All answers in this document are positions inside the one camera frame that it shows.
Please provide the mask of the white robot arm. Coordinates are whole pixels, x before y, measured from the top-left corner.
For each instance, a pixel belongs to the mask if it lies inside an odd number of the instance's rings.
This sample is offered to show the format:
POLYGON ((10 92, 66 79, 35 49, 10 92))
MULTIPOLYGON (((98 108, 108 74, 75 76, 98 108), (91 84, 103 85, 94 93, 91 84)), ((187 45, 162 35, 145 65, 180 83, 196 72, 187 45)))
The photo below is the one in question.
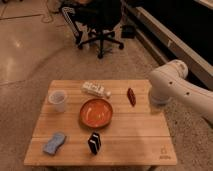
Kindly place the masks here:
POLYGON ((185 78, 188 67, 182 60, 172 60, 149 74, 150 102, 165 105, 175 98, 213 124, 213 91, 198 87, 185 78))

